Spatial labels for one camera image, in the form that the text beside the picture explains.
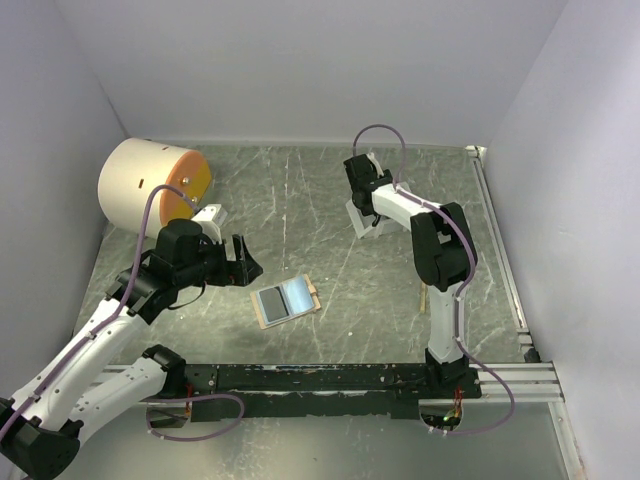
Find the beige leather card holder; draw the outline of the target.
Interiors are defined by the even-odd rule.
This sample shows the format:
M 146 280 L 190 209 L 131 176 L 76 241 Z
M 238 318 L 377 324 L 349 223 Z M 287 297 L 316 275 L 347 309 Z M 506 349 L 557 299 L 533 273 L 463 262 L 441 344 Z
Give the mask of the beige leather card holder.
M 279 287 L 281 289 L 287 306 L 288 317 L 273 324 L 266 324 L 263 318 L 259 292 L 271 287 Z M 258 324 L 263 330 L 314 313 L 321 309 L 318 291 L 307 274 L 298 275 L 295 278 L 252 292 L 251 301 Z

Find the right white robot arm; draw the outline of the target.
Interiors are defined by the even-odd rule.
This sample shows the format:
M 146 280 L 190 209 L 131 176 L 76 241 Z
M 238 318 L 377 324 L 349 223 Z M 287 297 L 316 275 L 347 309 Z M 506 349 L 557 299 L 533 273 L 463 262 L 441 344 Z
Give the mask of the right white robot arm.
M 343 162 L 351 188 L 346 208 L 359 238 L 406 230 L 413 263 L 427 289 L 431 329 L 425 351 L 424 384 L 433 396 L 448 396 L 474 381 L 464 351 L 464 297 L 475 273 L 477 253 L 462 207 L 424 200 L 384 170 L 375 156 Z

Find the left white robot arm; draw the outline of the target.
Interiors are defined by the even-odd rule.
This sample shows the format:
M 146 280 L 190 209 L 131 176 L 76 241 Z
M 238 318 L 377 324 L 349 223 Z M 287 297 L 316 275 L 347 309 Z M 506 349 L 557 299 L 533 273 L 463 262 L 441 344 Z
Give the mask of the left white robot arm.
M 94 315 L 34 379 L 1 402 L 1 453 L 30 479 L 54 479 L 73 461 L 92 427 L 99 428 L 146 398 L 172 400 L 188 391 L 185 360 L 162 345 L 146 349 L 122 376 L 88 388 L 111 359 L 181 290 L 244 287 L 263 269 L 243 236 L 235 257 L 201 222 L 170 221 L 150 250 L 138 249 Z

